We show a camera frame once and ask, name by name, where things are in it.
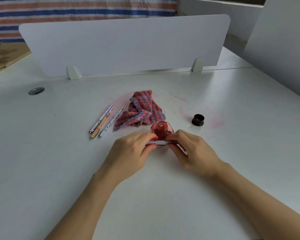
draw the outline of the white pen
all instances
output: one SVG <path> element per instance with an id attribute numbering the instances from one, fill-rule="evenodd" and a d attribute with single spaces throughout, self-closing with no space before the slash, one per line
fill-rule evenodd
<path id="1" fill-rule="evenodd" d="M 89 133 L 92 133 L 96 127 L 100 124 L 101 120 L 103 119 L 103 117 L 105 117 L 105 115 L 107 115 L 109 113 L 109 111 L 112 110 L 112 105 L 103 113 L 103 115 L 101 116 L 101 118 L 94 124 L 94 126 L 90 129 Z"/>
<path id="2" fill-rule="evenodd" d="M 98 137 L 102 137 L 105 132 L 109 129 L 109 127 L 112 125 L 112 123 L 116 120 L 116 118 L 120 115 L 121 111 L 123 111 L 123 108 L 120 109 L 116 115 L 112 118 L 112 120 L 109 122 L 109 124 L 100 132 L 100 134 L 98 135 Z"/>
<path id="3" fill-rule="evenodd" d="M 146 145 L 156 144 L 157 146 L 163 146 L 163 145 L 168 145 L 170 143 L 177 144 L 178 142 L 175 140 L 170 140 L 170 141 L 168 141 L 168 140 L 151 140 L 151 141 L 147 142 Z"/>

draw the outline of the wall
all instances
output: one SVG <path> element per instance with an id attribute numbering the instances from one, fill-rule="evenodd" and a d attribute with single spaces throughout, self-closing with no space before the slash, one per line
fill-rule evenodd
<path id="1" fill-rule="evenodd" d="M 241 41 L 248 41 L 262 6 L 210 0 L 178 0 L 177 10 L 179 15 L 228 14 L 231 19 L 228 34 Z"/>
<path id="2" fill-rule="evenodd" d="M 243 57 L 300 95 L 300 0 L 267 0 Z"/>

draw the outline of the hand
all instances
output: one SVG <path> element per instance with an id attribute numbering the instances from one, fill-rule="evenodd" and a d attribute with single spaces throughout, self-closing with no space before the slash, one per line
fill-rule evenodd
<path id="1" fill-rule="evenodd" d="M 196 174 L 208 178 L 220 174 L 224 162 L 200 136 L 190 134 L 180 129 L 176 133 L 169 135 L 166 140 L 178 141 L 180 146 L 184 147 L 187 151 L 186 155 L 178 145 L 168 144 L 181 165 L 186 169 L 190 169 Z"/>
<path id="2" fill-rule="evenodd" d="M 157 147 L 155 144 L 145 145 L 156 139 L 156 134 L 141 132 L 117 139 L 100 170 L 110 174 L 116 184 L 121 183 L 143 168 L 148 155 Z"/>

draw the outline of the black bottle cap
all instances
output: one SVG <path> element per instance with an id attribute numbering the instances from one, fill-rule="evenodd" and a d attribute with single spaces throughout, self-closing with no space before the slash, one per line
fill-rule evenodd
<path id="1" fill-rule="evenodd" d="M 203 126 L 204 116 L 201 114 L 196 114 L 192 119 L 192 124 L 194 124 L 195 126 Z"/>

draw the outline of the left hand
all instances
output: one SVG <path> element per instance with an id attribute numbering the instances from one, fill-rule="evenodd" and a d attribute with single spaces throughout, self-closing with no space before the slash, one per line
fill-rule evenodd
<path id="1" fill-rule="evenodd" d="M 99 170 L 110 174 L 115 184 L 121 183 L 143 168 L 148 155 L 157 147 L 146 143 L 157 139 L 156 134 L 142 132 L 117 139 Z"/>

